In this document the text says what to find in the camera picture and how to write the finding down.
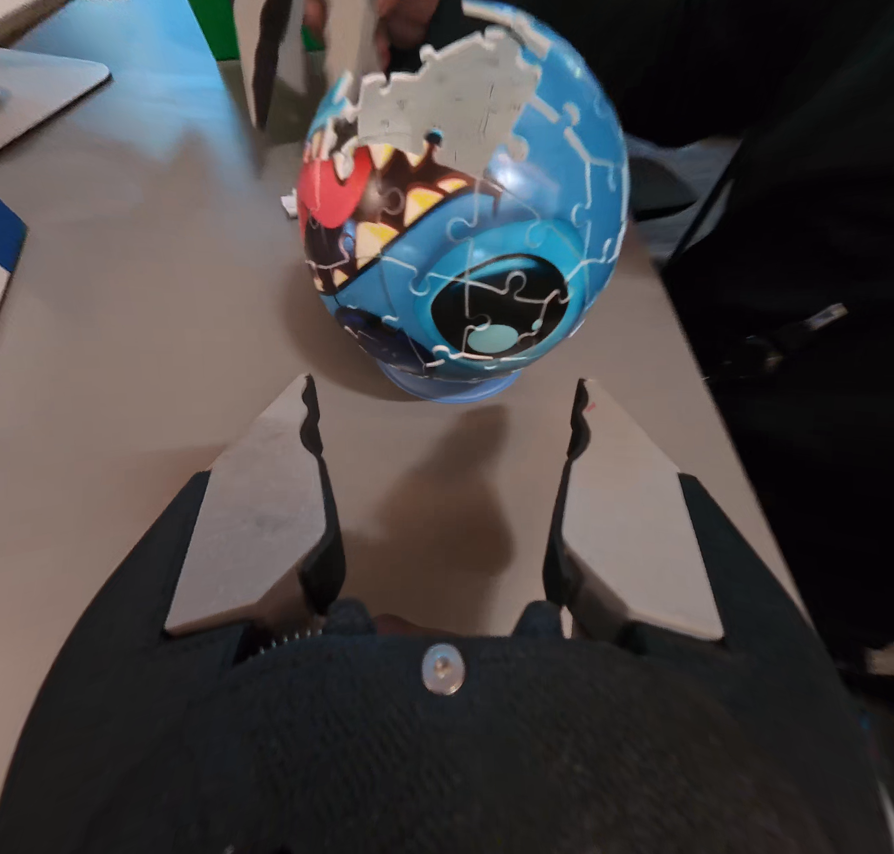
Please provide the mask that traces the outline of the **blue puzzle ball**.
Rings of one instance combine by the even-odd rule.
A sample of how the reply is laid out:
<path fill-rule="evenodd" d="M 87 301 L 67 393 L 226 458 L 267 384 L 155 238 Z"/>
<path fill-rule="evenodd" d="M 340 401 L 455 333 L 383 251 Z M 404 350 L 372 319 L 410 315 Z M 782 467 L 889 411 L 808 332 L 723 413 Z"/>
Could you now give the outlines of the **blue puzzle ball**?
<path fill-rule="evenodd" d="M 614 106 L 580 53 L 507 4 L 417 71 L 351 73 L 310 122 L 296 186 L 305 262 L 337 324 L 420 377 L 523 370 L 573 336 L 629 220 Z"/>

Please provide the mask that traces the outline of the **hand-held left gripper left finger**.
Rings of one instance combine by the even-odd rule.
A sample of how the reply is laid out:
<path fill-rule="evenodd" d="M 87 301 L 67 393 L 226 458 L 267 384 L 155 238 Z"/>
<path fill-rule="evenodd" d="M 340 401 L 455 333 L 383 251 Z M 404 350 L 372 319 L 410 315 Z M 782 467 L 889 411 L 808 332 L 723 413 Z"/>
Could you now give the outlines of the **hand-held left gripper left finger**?
<path fill-rule="evenodd" d="M 298 376 L 210 468 L 164 628 L 321 629 L 346 560 L 314 379 Z"/>

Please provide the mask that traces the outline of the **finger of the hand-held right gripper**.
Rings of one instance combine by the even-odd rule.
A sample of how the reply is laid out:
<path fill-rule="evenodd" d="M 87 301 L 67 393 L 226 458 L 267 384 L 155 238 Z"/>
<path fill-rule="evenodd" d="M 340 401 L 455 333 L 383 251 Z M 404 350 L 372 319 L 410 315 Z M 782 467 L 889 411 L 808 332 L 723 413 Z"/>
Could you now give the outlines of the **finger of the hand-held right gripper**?
<path fill-rule="evenodd" d="M 243 87 L 252 125 L 264 130 L 293 0 L 233 0 Z"/>
<path fill-rule="evenodd" d="M 385 71 L 378 45 L 379 17 L 376 0 L 325 0 L 325 74 L 353 79 Z"/>

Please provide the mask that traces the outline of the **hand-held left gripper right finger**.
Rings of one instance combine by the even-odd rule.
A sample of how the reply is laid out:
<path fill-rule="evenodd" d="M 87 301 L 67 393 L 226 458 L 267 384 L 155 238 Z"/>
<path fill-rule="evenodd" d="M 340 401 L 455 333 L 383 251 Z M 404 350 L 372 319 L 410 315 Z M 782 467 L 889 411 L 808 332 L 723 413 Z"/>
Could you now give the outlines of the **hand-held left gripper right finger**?
<path fill-rule="evenodd" d="M 723 636 L 676 464 L 595 379 L 577 383 L 543 586 L 592 639 Z"/>

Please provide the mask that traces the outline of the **printed puzzle box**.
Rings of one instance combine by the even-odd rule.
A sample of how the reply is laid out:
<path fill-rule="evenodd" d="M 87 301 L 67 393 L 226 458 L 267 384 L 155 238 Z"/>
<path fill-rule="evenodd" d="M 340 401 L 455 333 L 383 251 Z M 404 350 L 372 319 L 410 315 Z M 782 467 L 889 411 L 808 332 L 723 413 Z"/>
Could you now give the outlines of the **printed puzzle box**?
<path fill-rule="evenodd" d="M 5 202 L 1 202 L 1 304 L 6 299 L 21 251 L 28 235 L 28 226 Z"/>

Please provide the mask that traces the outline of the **blue ball stand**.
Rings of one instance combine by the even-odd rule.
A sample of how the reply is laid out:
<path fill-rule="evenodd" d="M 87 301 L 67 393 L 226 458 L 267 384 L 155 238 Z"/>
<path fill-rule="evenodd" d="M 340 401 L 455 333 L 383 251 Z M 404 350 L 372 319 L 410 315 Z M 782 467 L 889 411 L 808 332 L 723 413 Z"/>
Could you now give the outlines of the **blue ball stand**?
<path fill-rule="evenodd" d="M 495 397 L 508 390 L 521 374 L 521 370 L 515 370 L 506 376 L 476 381 L 438 379 L 416 376 L 380 360 L 376 364 L 387 379 L 408 395 L 447 404 L 478 403 Z"/>

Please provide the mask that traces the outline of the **green plastic crate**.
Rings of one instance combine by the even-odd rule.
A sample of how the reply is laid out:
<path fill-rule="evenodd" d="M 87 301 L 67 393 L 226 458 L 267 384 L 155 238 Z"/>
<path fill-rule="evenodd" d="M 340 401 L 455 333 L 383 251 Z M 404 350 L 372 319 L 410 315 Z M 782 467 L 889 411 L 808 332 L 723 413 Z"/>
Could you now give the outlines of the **green plastic crate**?
<path fill-rule="evenodd" d="M 216 61 L 240 57 L 231 0 L 188 0 Z"/>

